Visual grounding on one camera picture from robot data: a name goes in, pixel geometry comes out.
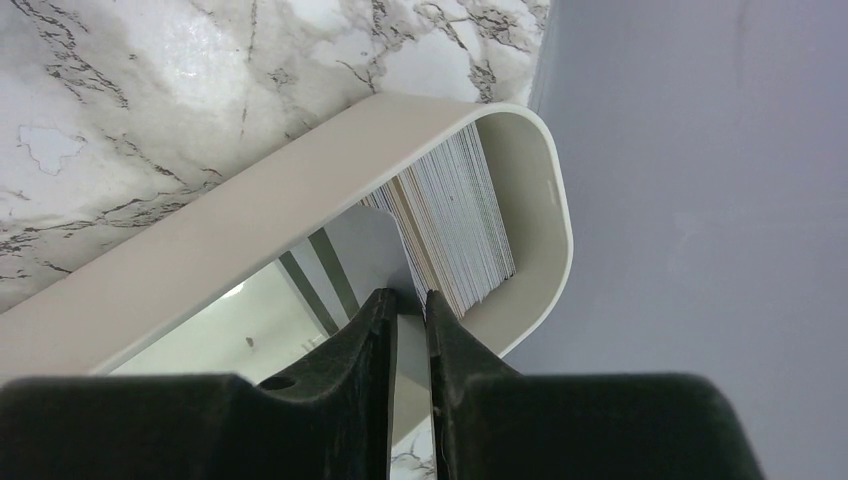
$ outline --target white marble wall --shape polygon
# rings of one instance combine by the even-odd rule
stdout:
[[[433,430],[428,418],[392,448],[391,480],[433,480]]]
[[[362,98],[528,99],[548,0],[10,0],[0,313]]]

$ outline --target gray vein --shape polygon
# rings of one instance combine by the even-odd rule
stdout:
[[[430,13],[430,11],[428,11],[428,9],[423,8],[423,7],[434,8],[435,14]],[[453,25],[450,24],[450,22],[457,21],[457,20],[456,19],[448,20],[447,17],[445,16],[445,11],[442,10],[442,8],[440,6],[438,6],[434,3],[424,3],[424,4],[422,4],[422,6],[416,5],[414,7],[414,10],[415,10],[415,13],[417,13],[417,14],[421,15],[422,17],[426,18],[427,20],[430,20],[431,22],[433,22],[433,25],[435,25],[436,28],[438,28],[439,30],[444,32],[444,34],[447,35],[448,38],[450,38],[451,41],[456,43],[460,48],[462,48],[465,51],[468,51],[468,48],[465,46],[464,43],[462,43],[462,40],[460,40],[459,34],[456,33],[456,30],[453,28]]]
[[[388,50],[399,50],[407,40],[415,40],[415,35],[409,31],[403,21],[391,21],[386,2],[371,0],[371,37],[377,39]]]
[[[360,82],[364,83],[365,85],[368,85],[368,88],[371,89],[371,93],[377,93],[377,88],[374,86],[374,76],[371,74],[368,68],[365,69],[365,76],[363,77],[349,63],[343,62],[341,60],[336,61],[347,67],[348,70],[353,73],[353,76],[356,77]]]
[[[247,63],[253,58],[253,46],[256,41],[256,0],[250,7],[250,45],[247,47]]]
[[[544,31],[547,26],[550,6],[539,5],[538,0],[521,0],[521,3],[527,6],[527,11],[536,19],[536,26],[539,27],[539,30]]]
[[[424,437],[425,441],[431,440],[430,430],[427,429],[425,431],[419,432],[415,439],[412,441],[412,444],[409,446],[409,450],[400,453],[392,452],[391,456],[391,464],[394,466],[396,464],[399,467],[405,470],[411,471],[423,471],[423,478],[435,478],[436,475],[436,465],[432,456],[422,457],[415,453],[415,447],[418,444],[418,441],[421,440],[421,437]],[[409,461],[412,465],[406,465],[405,463]]]
[[[274,85],[277,87],[278,92],[283,88],[283,86],[290,85],[295,81],[294,77],[292,77],[282,67],[269,73],[268,78],[270,78],[271,81],[274,82]]]
[[[44,267],[47,267],[47,268],[51,268],[51,269],[53,269],[53,270],[56,270],[57,272],[65,273],[65,274],[68,274],[68,275],[70,275],[71,273],[73,273],[73,272],[71,272],[70,270],[66,270],[66,269],[64,269],[64,268],[62,268],[62,267],[57,267],[56,265],[53,265],[52,263],[48,262],[47,260],[42,261],[42,262],[41,262],[41,265],[42,265],[42,266],[44,266]]]
[[[478,102],[489,103],[494,100],[495,95],[492,92],[492,85],[497,82],[497,77],[492,72],[492,66],[488,60],[482,63],[475,62],[471,65],[468,79],[471,80],[471,83],[480,92],[480,96],[477,99]]]
[[[207,17],[212,17],[212,16],[215,15],[214,12],[212,12],[212,10],[206,10],[205,8],[201,7],[200,4],[197,3],[197,0],[191,0],[190,3],[191,3],[191,6],[194,7],[195,10],[197,10],[198,12],[202,13],[203,15],[205,15]]]
[[[103,132],[103,137],[106,138],[106,140],[109,140],[109,142],[112,143],[112,147],[114,147],[115,152],[117,154],[125,156],[125,157],[139,158],[139,159],[141,159],[141,161],[146,163],[148,166],[152,167],[153,170],[156,173],[159,173],[161,175],[165,175],[166,177],[171,177],[174,180],[180,182],[181,184],[187,185],[186,182],[184,182],[179,176],[177,176],[177,174],[175,174],[171,170],[168,170],[167,168],[159,165],[158,163],[156,163],[153,160],[151,160],[150,158],[148,158],[141,151],[141,149],[138,147],[138,145],[127,140],[127,134],[126,133],[122,134],[121,138],[117,138],[117,137],[113,137],[113,136]]]
[[[12,191],[12,190],[9,190],[8,188],[0,187],[0,193],[8,193],[9,195],[17,198],[18,200],[23,200],[25,202],[29,202],[30,200],[32,200],[31,198],[24,195],[23,190]]]
[[[129,100],[124,96],[123,90],[74,51],[77,45],[76,37],[70,28],[62,23],[62,20],[67,20],[88,32],[76,15],[69,14],[49,3],[47,6],[51,7],[56,16],[37,10],[29,0],[11,0],[11,2],[33,21],[38,35],[47,43],[53,56],[59,61],[57,64],[45,65],[48,75],[60,80],[80,103],[87,103],[83,90],[94,90],[111,97],[120,108],[129,109]]]
[[[491,7],[468,9],[468,16],[475,25],[477,32],[483,38],[494,40],[501,45],[514,48],[520,52],[530,53],[525,45],[518,45],[513,38],[512,28],[518,29],[517,21],[508,13]]]

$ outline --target paper stack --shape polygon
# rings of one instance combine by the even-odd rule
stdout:
[[[397,219],[422,302],[439,290],[462,315],[515,274],[474,123],[362,202]]]

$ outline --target gray stripe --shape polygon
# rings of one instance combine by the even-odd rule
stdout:
[[[339,301],[347,314],[348,320],[352,319],[359,312],[359,301],[356,300],[356,295],[353,293],[353,288],[350,286],[350,281],[344,273],[342,263],[339,261],[336,250],[333,244],[330,243],[330,237],[327,236],[327,231],[323,228],[309,236],[309,243],[315,250],[321,266],[327,273],[327,278],[330,279],[330,284],[339,296]]]
[[[327,331],[327,334],[333,335],[338,332],[339,326],[333,321],[333,317],[330,316],[330,312],[327,310],[327,307],[324,306],[324,302],[321,301],[321,297],[318,296],[318,292],[312,288],[312,284],[309,283],[309,279],[306,278],[306,274],[303,273],[300,265],[297,264],[297,260],[295,260],[294,255],[292,255],[291,252],[284,253],[280,256],[280,263],[283,264],[283,268],[285,268],[286,272],[288,272],[289,277],[291,277],[292,282],[294,282],[294,286],[300,290],[300,294],[303,295],[303,299],[306,300],[306,304],[309,305],[309,308],[311,308],[312,312],[315,313],[315,316],[318,317],[318,321],[321,322],[321,325],[324,327],[324,330]]]

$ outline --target screw hole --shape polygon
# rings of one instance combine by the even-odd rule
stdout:
[[[289,377],[271,377],[263,380],[262,383],[259,384],[259,388],[268,392],[276,392],[278,390],[285,390],[292,387],[295,383],[294,379]]]

